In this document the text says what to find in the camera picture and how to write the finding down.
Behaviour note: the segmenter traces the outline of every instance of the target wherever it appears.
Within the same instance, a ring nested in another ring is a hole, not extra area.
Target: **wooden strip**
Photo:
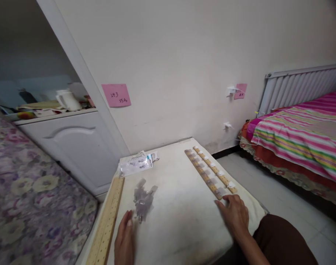
[[[219,170],[217,169],[216,166],[211,166],[211,161],[204,155],[204,153],[202,151],[200,151],[200,149],[197,146],[194,146],[193,149],[196,151],[196,153],[202,158],[202,160],[205,161],[205,163],[209,166],[209,168],[213,171],[213,173],[215,173],[215,175],[222,181],[222,183],[226,186],[226,188],[228,188],[228,190],[232,193],[235,194],[236,192],[238,192],[236,187],[229,187],[229,180],[223,175],[219,174]]]
[[[202,179],[205,181],[206,185],[209,187],[209,189],[212,191],[212,193],[216,196],[218,200],[222,199],[221,193],[218,191],[216,186],[212,183],[209,176],[205,173],[205,171],[200,167],[199,163],[196,161],[196,159],[192,156],[190,150],[185,150],[185,153],[191,163],[194,165]]]
[[[104,205],[98,229],[95,233],[86,265],[106,264],[113,237],[116,217],[124,187],[124,178],[113,178],[107,201]]]

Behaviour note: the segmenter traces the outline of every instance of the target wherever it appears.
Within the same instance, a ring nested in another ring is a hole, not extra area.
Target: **hand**
[[[126,211],[118,228],[114,247],[115,265],[133,265],[132,211]]]
[[[241,198],[238,195],[226,195],[222,198],[230,202],[228,206],[224,206],[220,201],[215,201],[215,203],[232,237],[238,241],[241,237],[250,235],[248,208],[245,207]]]

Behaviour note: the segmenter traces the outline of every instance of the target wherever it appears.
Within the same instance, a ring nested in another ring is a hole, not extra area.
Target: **floral blanket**
[[[0,114],[0,264],[74,264],[97,201]]]

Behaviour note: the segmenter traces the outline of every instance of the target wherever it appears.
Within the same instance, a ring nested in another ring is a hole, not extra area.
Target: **white cabinet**
[[[93,195],[108,191],[120,152],[98,112],[19,128]]]

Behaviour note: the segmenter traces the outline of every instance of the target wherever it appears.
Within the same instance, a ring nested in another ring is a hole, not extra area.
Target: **pink striped blanket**
[[[252,120],[247,137],[336,182],[336,92]]]

